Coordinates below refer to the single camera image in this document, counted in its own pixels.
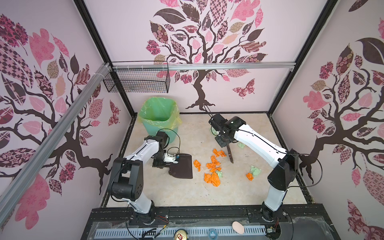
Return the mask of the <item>green scrap front right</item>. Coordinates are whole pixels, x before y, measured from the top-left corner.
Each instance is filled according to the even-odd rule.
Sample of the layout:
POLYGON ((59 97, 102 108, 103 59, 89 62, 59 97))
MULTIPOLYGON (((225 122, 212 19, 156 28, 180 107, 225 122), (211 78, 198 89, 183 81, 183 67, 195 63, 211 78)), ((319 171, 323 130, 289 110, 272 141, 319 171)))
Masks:
POLYGON ((251 166, 250 173, 253 175, 253 177, 256 177, 261 173, 261 169, 251 166))

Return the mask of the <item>green scrap back centre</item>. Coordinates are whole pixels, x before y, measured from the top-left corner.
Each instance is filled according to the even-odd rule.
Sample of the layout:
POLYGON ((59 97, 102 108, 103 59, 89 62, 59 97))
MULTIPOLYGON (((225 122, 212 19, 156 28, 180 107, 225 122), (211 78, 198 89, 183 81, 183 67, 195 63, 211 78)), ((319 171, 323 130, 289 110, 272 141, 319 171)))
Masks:
POLYGON ((218 135, 219 135, 219 132, 217 132, 213 127, 211 127, 210 130, 211 130, 211 133, 212 133, 214 136, 218 136, 218 135))

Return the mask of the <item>orange scrap near bin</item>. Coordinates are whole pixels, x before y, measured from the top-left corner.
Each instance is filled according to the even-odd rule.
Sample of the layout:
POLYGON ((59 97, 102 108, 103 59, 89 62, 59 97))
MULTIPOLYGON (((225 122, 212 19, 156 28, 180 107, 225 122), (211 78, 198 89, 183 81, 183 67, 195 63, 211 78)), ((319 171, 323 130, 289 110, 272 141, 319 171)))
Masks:
POLYGON ((225 158, 227 155, 223 150, 218 151, 217 149, 213 149, 213 154, 211 155, 211 162, 206 164, 206 167, 209 169, 211 173, 216 171, 221 171, 221 162, 219 158, 225 158))

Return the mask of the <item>silver aluminium rail left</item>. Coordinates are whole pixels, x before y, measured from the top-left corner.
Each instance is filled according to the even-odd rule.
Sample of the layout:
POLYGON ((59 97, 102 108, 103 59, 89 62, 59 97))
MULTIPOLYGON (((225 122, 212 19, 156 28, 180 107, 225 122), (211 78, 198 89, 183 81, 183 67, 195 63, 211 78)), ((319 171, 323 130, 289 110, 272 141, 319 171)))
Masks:
POLYGON ((39 173, 44 163, 49 159, 51 153, 55 150, 61 139, 64 137, 72 122, 79 115, 92 96, 94 90, 103 81, 110 72, 109 63, 103 63, 92 75, 91 82, 88 83, 81 94, 74 100, 69 109, 59 120, 43 143, 37 148, 35 154, 21 169, 20 173, 14 178, 11 184, 1 195, 1 224, 5 222, 12 210, 18 204, 20 198, 26 192, 36 175, 39 173))

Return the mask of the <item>green scrap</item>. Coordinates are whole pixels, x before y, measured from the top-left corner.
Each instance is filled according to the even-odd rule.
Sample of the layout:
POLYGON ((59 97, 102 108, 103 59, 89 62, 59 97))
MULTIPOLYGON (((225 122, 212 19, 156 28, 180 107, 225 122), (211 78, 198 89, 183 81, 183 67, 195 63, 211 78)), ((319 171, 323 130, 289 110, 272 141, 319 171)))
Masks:
POLYGON ((250 173, 253 175, 253 177, 256 177, 261 173, 261 169, 251 166, 250 173))
POLYGON ((210 130, 211 130, 211 133, 212 133, 214 136, 218 136, 218 135, 219 135, 219 132, 217 132, 213 127, 211 127, 210 130))
POLYGON ((216 171, 216 174, 218 175, 219 178, 223 177, 223 173, 221 171, 216 171))

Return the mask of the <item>dark brown hand brush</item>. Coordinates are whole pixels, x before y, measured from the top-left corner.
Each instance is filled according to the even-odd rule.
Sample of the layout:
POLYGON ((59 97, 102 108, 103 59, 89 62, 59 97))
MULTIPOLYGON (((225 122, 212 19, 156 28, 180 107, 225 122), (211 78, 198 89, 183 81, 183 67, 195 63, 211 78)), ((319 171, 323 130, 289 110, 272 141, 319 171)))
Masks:
MULTIPOLYGON (((214 113, 211 112, 209 106, 203 106, 203 109, 205 110, 205 112, 209 115, 209 117, 211 118, 213 115, 215 115, 214 113)), ((227 154, 228 154, 228 157, 229 157, 229 160, 230 162, 233 164, 234 163, 234 158, 233 158, 233 155, 232 155, 232 150, 231 150, 231 147, 230 147, 230 144, 227 145, 226 147, 221 147, 221 148, 225 148, 227 150, 227 154)))

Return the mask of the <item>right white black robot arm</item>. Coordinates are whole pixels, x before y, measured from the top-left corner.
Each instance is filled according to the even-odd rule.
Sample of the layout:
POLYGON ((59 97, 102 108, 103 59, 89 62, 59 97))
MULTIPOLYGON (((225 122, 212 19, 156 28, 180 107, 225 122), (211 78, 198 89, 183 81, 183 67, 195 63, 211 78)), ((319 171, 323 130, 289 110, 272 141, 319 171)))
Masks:
POLYGON ((241 142, 273 168, 268 175, 270 187, 267 198, 262 203, 261 216, 266 222, 274 221, 281 210, 290 184, 297 176, 299 153, 273 144, 239 117, 227 120, 222 115, 216 114, 210 118, 209 124, 218 132, 215 140, 220 147, 227 147, 235 141, 241 142))

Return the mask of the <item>dark brown dustpan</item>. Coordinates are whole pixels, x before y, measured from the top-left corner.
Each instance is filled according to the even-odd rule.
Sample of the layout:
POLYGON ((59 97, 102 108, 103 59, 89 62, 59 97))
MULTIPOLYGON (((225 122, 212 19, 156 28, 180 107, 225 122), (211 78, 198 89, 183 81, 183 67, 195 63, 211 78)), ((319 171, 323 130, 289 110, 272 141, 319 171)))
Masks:
POLYGON ((177 160, 177 164, 170 164, 169 175, 177 179, 192 179, 192 156, 189 154, 180 154, 177 160))

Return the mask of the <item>silver aluminium rail back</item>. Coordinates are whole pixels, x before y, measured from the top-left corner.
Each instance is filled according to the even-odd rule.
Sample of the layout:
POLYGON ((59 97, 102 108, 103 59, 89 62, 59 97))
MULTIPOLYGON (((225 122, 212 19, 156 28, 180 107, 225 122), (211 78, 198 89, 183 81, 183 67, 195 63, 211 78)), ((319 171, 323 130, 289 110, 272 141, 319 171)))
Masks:
POLYGON ((155 70, 155 71, 190 71, 190 70, 231 70, 231 69, 294 69, 294 62, 259 62, 259 63, 221 63, 221 64, 176 64, 169 63, 144 65, 117 65, 114 70, 155 70))

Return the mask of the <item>green scrap front centre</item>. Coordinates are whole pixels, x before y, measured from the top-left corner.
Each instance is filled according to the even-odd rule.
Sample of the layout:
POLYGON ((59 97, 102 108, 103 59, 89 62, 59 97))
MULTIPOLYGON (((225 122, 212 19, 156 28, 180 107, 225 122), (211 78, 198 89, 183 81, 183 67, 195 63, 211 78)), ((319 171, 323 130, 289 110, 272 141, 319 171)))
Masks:
POLYGON ((216 174, 218 175, 219 178, 223 177, 223 173, 221 171, 216 171, 216 174))

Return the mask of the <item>orange scrap front right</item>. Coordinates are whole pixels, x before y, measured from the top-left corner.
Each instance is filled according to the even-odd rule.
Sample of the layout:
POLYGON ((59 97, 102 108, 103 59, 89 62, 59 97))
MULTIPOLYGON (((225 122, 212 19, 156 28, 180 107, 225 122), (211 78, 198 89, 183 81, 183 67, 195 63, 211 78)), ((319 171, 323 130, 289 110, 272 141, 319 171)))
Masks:
POLYGON ((246 174, 246 177, 247 177, 247 179, 248 179, 249 181, 252 181, 252 180, 254 179, 254 176, 253 176, 252 173, 247 173, 247 174, 246 174))

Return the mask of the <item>green bin with liner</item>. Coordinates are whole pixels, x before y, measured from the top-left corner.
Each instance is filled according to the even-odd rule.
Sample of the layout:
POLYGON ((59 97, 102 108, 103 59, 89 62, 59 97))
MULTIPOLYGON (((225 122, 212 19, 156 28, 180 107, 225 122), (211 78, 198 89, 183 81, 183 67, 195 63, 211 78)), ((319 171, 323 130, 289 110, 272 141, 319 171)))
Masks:
POLYGON ((175 140, 178 127, 182 124, 176 101, 162 97, 147 99, 138 113, 138 120, 150 136, 155 136, 158 131, 166 132, 170 143, 175 140))

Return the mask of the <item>beige oval disc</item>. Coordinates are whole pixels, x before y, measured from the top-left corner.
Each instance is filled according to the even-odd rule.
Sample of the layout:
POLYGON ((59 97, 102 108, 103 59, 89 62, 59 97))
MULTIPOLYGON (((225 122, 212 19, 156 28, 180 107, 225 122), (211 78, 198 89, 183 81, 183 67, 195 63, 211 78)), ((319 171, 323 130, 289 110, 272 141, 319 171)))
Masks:
POLYGON ((242 234, 245 233, 244 226, 242 224, 240 224, 239 222, 237 222, 237 221, 232 223, 232 228, 239 235, 242 235, 242 234))

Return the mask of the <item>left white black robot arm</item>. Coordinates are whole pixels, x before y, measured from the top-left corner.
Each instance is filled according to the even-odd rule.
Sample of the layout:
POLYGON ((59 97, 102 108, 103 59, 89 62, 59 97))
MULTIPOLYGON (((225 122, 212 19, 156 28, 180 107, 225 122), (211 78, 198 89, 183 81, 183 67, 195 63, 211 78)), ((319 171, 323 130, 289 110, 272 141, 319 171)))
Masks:
POLYGON ((168 138, 168 135, 162 131, 155 136, 147 136, 142 145, 132 154, 114 160, 107 187, 112 200, 127 202, 138 214, 150 213, 154 204, 143 193, 144 164, 152 157, 165 159, 164 149, 168 138))

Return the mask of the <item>silver aluminium rail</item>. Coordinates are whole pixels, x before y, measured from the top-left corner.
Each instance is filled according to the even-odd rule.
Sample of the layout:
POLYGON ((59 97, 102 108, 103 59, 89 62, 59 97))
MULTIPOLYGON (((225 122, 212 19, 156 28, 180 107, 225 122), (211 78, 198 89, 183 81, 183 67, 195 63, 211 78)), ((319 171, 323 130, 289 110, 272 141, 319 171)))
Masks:
POLYGON ((231 69, 294 69, 294 62, 259 62, 259 63, 221 63, 221 64, 176 64, 169 63, 144 65, 117 65, 114 70, 155 70, 155 71, 190 71, 190 70, 231 70, 231 69))
POLYGON ((43 143, 37 148, 35 154, 21 169, 20 173, 14 178, 11 184, 1 195, 1 224, 5 222, 12 210, 18 204, 20 198, 26 192, 36 175, 39 173, 44 163, 49 159, 51 153, 55 150, 61 139, 64 137, 72 122, 79 115, 92 96, 94 90, 103 81, 110 72, 109 63, 103 63, 92 75, 91 82, 88 83, 81 94, 74 100, 69 109, 59 120, 43 143))

